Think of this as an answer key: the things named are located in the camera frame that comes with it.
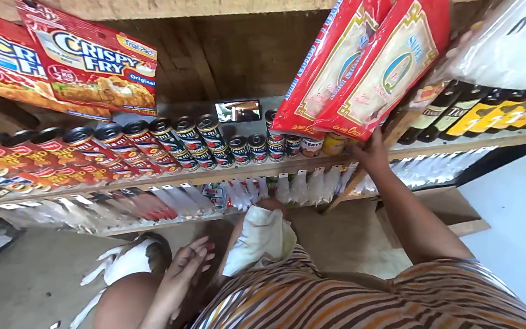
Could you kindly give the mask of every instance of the smartphone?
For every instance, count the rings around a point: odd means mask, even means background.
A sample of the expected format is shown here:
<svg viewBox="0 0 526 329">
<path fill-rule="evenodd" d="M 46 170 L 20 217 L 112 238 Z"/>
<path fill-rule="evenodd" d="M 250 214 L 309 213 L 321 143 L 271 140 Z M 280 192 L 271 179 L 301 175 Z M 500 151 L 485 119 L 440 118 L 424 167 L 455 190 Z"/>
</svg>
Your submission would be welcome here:
<svg viewBox="0 0 526 329">
<path fill-rule="evenodd" d="M 216 103 L 216 116 L 220 123 L 248 122 L 261 120 L 259 100 Z"/>
</svg>

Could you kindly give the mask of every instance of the snack packet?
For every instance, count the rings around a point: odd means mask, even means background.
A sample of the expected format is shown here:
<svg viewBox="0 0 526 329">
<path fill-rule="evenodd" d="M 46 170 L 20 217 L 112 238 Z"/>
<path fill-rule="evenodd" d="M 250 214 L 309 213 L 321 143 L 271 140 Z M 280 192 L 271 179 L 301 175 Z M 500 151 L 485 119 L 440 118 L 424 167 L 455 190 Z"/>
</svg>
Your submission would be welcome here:
<svg viewBox="0 0 526 329">
<path fill-rule="evenodd" d="M 1 18 L 0 96 L 85 118 L 111 120 L 107 109 L 57 101 L 27 30 Z"/>
<path fill-rule="evenodd" d="M 367 140 L 446 48 L 448 0 L 398 0 L 313 128 Z"/>
<path fill-rule="evenodd" d="M 343 74 L 356 65 L 390 8 L 390 0 L 336 2 L 275 115 L 272 131 L 324 137 L 311 124 Z"/>
<path fill-rule="evenodd" d="M 155 49 L 40 3 L 16 6 L 58 100 L 156 116 Z"/>
</svg>

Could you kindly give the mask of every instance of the wooden plank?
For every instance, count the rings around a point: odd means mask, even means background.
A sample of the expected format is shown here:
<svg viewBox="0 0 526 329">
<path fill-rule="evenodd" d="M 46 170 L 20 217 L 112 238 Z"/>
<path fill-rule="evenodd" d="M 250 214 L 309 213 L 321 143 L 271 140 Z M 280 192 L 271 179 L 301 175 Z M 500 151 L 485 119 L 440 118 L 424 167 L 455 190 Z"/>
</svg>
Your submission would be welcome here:
<svg viewBox="0 0 526 329">
<path fill-rule="evenodd" d="M 453 0 L 469 2 L 473 0 Z M 145 19 L 185 16 L 210 16 L 238 13 L 290 12 L 331 9 L 334 0 L 42 0 L 42 3 L 54 6 L 88 20 L 109 19 Z M 0 17 L 7 20 L 19 20 L 13 0 L 0 0 Z"/>
</svg>

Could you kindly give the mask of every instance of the striped dress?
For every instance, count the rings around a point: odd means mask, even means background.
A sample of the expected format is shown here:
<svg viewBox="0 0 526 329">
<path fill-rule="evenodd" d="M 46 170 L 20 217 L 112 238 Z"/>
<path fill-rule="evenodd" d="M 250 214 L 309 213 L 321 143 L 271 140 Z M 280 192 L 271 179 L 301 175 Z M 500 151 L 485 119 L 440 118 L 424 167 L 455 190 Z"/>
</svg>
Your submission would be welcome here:
<svg viewBox="0 0 526 329">
<path fill-rule="evenodd" d="M 281 266 L 233 278 L 192 327 L 526 328 L 526 306 L 474 261 L 415 265 L 384 290 L 322 279 L 297 245 Z"/>
</svg>

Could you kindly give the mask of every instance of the white towel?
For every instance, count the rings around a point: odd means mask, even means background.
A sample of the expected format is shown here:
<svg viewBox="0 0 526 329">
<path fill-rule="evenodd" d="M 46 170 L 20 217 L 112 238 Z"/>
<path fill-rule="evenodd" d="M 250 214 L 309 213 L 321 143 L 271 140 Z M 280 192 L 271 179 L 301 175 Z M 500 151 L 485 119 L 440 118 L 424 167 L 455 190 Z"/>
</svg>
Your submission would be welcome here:
<svg viewBox="0 0 526 329">
<path fill-rule="evenodd" d="M 241 236 L 230 250 L 223 275 L 278 266 L 289 258 L 296 239 L 281 210 L 251 206 L 245 214 Z"/>
</svg>

